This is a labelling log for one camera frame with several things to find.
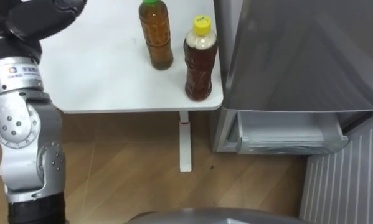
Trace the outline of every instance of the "robotic arm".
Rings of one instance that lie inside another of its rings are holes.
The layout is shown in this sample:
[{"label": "robotic arm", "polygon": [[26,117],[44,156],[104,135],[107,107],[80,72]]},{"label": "robotic arm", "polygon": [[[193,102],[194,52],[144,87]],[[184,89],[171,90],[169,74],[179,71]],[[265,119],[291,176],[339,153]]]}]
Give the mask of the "robotic arm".
[{"label": "robotic arm", "polygon": [[39,73],[39,41],[68,27],[86,0],[0,0],[0,176],[10,224],[63,224],[60,113]]}]

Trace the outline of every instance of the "plastic bottle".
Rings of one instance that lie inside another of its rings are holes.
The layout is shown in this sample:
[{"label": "plastic bottle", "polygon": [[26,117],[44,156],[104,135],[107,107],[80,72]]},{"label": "plastic bottle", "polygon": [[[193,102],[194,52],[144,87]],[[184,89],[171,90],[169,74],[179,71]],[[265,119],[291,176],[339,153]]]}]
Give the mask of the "plastic bottle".
[{"label": "plastic bottle", "polygon": [[160,0],[143,0],[139,18],[152,66],[157,70],[169,68],[173,56],[167,6]]},{"label": "plastic bottle", "polygon": [[187,79],[185,91],[192,100],[201,101],[211,94],[211,73],[218,51],[217,35],[208,16],[197,16],[193,30],[184,41]]}]

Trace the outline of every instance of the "refrigerator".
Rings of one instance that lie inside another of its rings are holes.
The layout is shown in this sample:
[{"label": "refrigerator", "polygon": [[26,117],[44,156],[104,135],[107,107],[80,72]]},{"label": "refrigerator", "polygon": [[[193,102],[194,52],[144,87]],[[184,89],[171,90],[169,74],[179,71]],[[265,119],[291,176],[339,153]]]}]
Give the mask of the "refrigerator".
[{"label": "refrigerator", "polygon": [[307,155],[300,218],[373,223],[373,0],[214,2],[212,150]]}]

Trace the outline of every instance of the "green bottle cap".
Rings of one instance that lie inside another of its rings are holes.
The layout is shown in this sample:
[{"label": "green bottle cap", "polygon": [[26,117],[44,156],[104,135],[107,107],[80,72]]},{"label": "green bottle cap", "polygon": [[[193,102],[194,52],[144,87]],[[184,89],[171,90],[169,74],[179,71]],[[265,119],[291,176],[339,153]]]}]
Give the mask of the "green bottle cap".
[{"label": "green bottle cap", "polygon": [[143,0],[143,2],[146,3],[146,4],[153,4],[153,3],[156,3],[158,1],[159,0]]}]

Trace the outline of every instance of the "table top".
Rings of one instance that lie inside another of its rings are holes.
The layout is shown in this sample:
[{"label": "table top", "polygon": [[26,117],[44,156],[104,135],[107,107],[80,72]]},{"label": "table top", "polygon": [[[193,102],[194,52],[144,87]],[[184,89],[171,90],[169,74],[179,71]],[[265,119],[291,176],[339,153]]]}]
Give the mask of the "table top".
[{"label": "table top", "polygon": [[183,41],[194,16],[215,16],[213,0],[165,1],[169,11],[172,67],[155,70],[138,17],[139,1],[89,1],[68,29],[42,41],[45,91],[65,113],[214,110],[222,104],[220,62],[212,93],[195,102],[184,91]]}]

